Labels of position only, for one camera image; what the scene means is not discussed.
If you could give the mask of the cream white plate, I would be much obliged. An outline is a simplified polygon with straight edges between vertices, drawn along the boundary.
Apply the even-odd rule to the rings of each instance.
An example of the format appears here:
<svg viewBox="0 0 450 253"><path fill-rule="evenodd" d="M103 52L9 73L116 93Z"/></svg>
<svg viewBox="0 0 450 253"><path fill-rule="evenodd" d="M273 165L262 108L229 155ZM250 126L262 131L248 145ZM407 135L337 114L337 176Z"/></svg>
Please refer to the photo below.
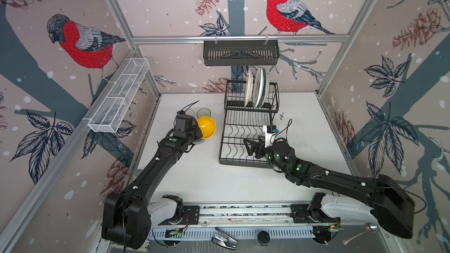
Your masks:
<svg viewBox="0 0 450 253"><path fill-rule="evenodd" d="M247 107L251 101L253 94L253 82L254 75L251 70L247 72L247 80L246 80L246 88L245 88L245 96L244 96L244 106Z"/></svg>

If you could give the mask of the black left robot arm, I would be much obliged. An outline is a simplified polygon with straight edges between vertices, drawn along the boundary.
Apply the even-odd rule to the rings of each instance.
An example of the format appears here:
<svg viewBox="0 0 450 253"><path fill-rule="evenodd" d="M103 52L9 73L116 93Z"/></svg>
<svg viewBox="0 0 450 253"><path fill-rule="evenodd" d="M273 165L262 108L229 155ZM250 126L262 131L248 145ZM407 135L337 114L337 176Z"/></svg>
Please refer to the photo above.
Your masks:
<svg viewBox="0 0 450 253"><path fill-rule="evenodd" d="M150 163L123 191L106 197L101 228L103 239L139 249L154 226L182 218L183 200L180 197L164 195L152 205L149 201L170 168L202 137L197 120L185 111L179 111L173 128L158 142Z"/></svg>

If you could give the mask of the clear glass tumbler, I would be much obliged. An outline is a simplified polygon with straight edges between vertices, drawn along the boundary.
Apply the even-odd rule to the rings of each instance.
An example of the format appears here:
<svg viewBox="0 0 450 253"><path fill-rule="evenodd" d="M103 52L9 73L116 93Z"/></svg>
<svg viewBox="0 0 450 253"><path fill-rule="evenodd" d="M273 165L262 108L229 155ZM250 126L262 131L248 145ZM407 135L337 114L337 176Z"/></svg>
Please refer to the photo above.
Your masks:
<svg viewBox="0 0 450 253"><path fill-rule="evenodd" d="M192 109L186 110L186 115L196 117L196 113Z"/></svg>

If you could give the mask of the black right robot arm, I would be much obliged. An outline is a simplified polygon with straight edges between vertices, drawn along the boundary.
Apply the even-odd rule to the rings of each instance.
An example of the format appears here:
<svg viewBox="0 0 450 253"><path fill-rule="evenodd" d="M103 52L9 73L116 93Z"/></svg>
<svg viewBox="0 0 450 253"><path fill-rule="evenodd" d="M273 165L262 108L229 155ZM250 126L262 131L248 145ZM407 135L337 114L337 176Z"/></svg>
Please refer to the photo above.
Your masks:
<svg viewBox="0 0 450 253"><path fill-rule="evenodd" d="M250 156L266 159L291 183L330 190L362 202L371 207L371 214L386 231L400 238L412 238L415 202L391 177L365 178L330 171L296 157L295 149L284 138L271 146L266 146L262 137L259 141L243 142Z"/></svg>

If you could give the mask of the green glass tumbler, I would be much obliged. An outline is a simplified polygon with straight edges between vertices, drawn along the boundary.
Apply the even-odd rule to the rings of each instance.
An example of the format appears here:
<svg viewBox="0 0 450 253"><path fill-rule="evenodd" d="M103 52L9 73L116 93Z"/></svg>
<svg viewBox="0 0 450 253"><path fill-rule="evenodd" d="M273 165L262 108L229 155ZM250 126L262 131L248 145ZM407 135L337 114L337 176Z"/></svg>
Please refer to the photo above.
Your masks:
<svg viewBox="0 0 450 253"><path fill-rule="evenodd" d="M197 113L197 118L202 118L202 117L211 117L212 113L211 110L209 110L208 108L200 108Z"/></svg>

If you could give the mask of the yellow bowl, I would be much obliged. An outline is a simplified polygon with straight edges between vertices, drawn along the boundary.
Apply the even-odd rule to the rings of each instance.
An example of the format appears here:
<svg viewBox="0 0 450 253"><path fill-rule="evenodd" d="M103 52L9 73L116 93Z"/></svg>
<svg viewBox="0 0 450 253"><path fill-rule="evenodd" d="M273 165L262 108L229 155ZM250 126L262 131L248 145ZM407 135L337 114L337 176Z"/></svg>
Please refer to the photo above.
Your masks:
<svg viewBox="0 0 450 253"><path fill-rule="evenodd" d="M212 118L200 117L197 119L197 123L202 132L202 140L210 139L216 133L217 126Z"/></svg>

